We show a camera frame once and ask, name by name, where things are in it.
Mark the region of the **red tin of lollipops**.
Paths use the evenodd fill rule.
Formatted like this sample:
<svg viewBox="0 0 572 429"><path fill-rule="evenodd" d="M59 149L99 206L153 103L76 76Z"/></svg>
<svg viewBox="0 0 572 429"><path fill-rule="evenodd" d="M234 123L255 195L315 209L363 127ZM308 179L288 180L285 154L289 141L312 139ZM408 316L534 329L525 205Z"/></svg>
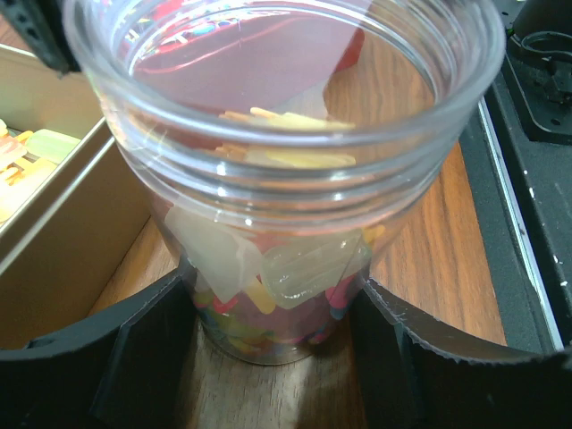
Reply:
<svg viewBox="0 0 572 429"><path fill-rule="evenodd" d="M180 31L138 60L134 77L209 113L276 107L355 65L365 32L294 10L253 10Z"/></svg>

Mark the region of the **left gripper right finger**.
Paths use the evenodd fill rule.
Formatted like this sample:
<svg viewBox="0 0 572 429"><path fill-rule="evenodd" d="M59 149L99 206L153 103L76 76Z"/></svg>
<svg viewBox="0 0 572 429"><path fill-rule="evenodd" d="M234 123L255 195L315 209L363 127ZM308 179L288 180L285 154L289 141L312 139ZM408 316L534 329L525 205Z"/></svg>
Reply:
<svg viewBox="0 0 572 429"><path fill-rule="evenodd" d="M370 428L569 428L571 350L538 355L454 328L372 278L350 328Z"/></svg>

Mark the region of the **glass goblet jar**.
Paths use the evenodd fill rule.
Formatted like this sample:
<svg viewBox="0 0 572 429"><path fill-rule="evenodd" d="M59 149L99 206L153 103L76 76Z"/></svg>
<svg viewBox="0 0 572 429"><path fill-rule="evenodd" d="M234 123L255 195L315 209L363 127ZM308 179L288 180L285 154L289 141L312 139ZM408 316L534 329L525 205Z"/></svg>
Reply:
<svg viewBox="0 0 572 429"><path fill-rule="evenodd" d="M276 107L209 113L136 62L253 10L365 32L355 65ZM66 1L63 28L214 342L262 365L310 354L347 313L501 67L491 1Z"/></svg>

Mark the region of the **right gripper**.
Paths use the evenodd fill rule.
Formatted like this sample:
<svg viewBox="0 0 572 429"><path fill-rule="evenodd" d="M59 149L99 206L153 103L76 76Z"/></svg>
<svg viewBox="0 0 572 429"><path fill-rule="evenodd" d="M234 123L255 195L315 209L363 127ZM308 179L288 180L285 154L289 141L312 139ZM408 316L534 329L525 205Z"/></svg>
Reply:
<svg viewBox="0 0 572 429"><path fill-rule="evenodd" d="M81 72L63 30L61 0L1 0L1 15L49 69Z"/></svg>

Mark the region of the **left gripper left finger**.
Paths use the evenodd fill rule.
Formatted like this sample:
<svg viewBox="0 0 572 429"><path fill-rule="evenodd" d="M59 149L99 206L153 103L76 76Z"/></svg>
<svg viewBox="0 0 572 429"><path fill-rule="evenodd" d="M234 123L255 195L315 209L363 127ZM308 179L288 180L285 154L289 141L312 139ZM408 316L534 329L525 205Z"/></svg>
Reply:
<svg viewBox="0 0 572 429"><path fill-rule="evenodd" d="M1 354L3 428L172 428L196 269Z"/></svg>

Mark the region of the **silver tin of gummies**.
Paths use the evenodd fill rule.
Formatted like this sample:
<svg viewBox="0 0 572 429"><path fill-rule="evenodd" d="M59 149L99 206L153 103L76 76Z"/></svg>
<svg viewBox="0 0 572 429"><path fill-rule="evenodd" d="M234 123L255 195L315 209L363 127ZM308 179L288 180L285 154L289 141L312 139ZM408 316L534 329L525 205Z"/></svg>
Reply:
<svg viewBox="0 0 572 429"><path fill-rule="evenodd" d="M79 140L1 229L1 346L19 349L88 315L149 212L83 76L2 46L1 116Z"/></svg>

